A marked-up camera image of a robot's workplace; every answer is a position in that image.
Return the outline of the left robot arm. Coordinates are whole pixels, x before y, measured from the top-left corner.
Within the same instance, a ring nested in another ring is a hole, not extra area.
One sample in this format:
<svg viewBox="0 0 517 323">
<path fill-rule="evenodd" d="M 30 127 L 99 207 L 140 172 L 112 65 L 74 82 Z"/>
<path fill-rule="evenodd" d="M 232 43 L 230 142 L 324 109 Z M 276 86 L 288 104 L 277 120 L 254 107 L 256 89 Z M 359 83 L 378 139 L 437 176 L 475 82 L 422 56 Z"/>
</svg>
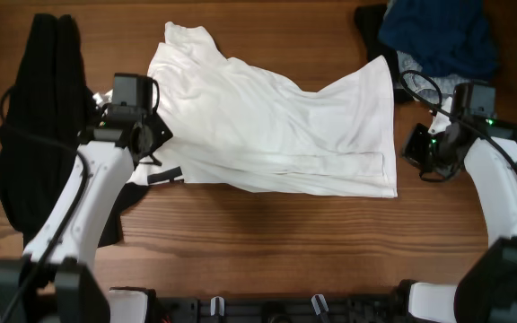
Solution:
<svg viewBox="0 0 517 323">
<path fill-rule="evenodd" d="M 56 139 L 14 133 L 75 157 L 48 219 L 17 259 L 0 261 L 3 322 L 163 322 L 153 290 L 104 292 L 92 268 L 102 232 L 136 166 L 173 133 L 157 114 L 160 86 L 139 74 L 114 76 L 110 102 L 78 135 L 74 148 Z"/>
</svg>

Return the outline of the white t-shirt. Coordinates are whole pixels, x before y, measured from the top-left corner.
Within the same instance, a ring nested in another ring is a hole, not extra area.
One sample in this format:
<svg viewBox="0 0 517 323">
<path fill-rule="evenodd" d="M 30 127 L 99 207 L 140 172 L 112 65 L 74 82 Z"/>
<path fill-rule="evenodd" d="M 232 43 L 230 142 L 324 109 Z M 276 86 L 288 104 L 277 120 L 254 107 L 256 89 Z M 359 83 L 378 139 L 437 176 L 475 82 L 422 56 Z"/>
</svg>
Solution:
<svg viewBox="0 0 517 323">
<path fill-rule="evenodd" d="M 178 177 L 253 193 L 397 196 L 390 70 L 382 57 L 316 92 L 225 57 L 203 27 L 165 25 L 148 68 L 172 138 L 131 182 Z"/>
</svg>

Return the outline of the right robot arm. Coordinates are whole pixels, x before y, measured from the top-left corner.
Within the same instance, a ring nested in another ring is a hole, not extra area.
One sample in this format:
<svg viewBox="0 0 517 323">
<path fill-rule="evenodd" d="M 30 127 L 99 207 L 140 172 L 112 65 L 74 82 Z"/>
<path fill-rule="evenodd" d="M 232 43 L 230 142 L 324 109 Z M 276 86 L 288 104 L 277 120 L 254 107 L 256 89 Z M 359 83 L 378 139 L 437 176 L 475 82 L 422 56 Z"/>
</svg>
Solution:
<svg viewBox="0 0 517 323">
<path fill-rule="evenodd" d="M 495 116 L 495 89 L 461 83 L 429 103 L 402 156 L 423 181 L 443 183 L 465 171 L 486 223 L 488 249 L 455 285 L 411 282 L 407 314 L 418 322 L 517 322 L 517 126 Z"/>
</svg>

